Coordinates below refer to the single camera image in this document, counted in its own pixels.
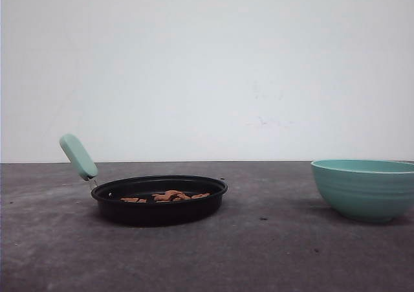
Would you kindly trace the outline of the brown beef cubes pile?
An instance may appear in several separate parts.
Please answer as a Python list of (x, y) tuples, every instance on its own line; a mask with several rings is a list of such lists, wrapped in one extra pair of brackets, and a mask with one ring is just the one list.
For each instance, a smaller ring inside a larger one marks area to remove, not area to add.
[(182, 191), (178, 190), (168, 190), (163, 194), (152, 194), (151, 197), (121, 197), (120, 201), (127, 203), (147, 203), (148, 201), (153, 201), (156, 203), (167, 203), (167, 202), (177, 202), (177, 201), (188, 201), (191, 199), (200, 199), (208, 197), (210, 193), (188, 195)]

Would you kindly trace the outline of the black frying pan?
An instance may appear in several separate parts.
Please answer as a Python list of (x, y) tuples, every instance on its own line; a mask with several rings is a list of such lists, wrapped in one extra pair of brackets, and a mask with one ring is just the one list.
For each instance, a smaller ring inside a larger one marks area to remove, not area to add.
[[(67, 133), (60, 137), (59, 144), (78, 175), (91, 184), (91, 196), (97, 202), (98, 211), (109, 221), (140, 227), (197, 221), (215, 213), (228, 190), (222, 180), (196, 175), (150, 175), (98, 184), (98, 169), (80, 140)], [(152, 194), (163, 194), (168, 190), (178, 190), (188, 195), (210, 195), (167, 203), (120, 201), (121, 197), (151, 197)]]

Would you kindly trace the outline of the teal ceramic bowl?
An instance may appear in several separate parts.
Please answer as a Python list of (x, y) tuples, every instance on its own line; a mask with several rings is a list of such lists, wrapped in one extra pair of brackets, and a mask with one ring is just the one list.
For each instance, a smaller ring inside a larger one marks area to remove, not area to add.
[(321, 197), (346, 218), (385, 223), (413, 208), (413, 163), (325, 159), (310, 165)]

